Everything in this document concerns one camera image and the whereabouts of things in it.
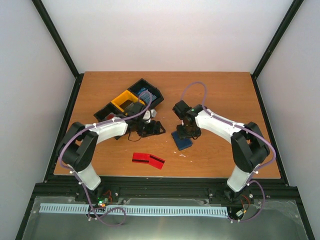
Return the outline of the blue leather card holder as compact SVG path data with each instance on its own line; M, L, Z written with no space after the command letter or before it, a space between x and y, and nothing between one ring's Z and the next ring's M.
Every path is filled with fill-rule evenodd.
M193 145L189 138L180 139L177 131L172 132L171 136L179 151L187 149Z

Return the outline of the red black-stripe credit card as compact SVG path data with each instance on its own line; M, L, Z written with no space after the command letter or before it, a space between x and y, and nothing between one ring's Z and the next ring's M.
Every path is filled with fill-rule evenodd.
M148 164L156 169L161 170L165 164L165 160L150 154Z

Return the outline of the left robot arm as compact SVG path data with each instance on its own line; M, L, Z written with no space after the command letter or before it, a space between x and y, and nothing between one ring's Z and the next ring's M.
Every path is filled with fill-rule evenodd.
M104 188L92 165L96 146L131 132L137 132L142 138L164 134L166 130L161 122L153 120L156 114L148 105L135 102L128 111L111 113L102 122L82 124L76 121L59 143L57 160L87 189L86 195L92 201L99 201L103 198Z

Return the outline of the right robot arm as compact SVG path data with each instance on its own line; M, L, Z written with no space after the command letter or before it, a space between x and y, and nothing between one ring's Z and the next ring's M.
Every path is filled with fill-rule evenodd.
M238 123L222 117L198 104L188 106L180 100L172 108L181 120L171 135L178 149L184 150L198 139L202 130L207 130L231 144L235 167L226 181L221 194L228 201L234 201L248 184L258 167L270 155L268 141L263 138L259 126L254 122Z

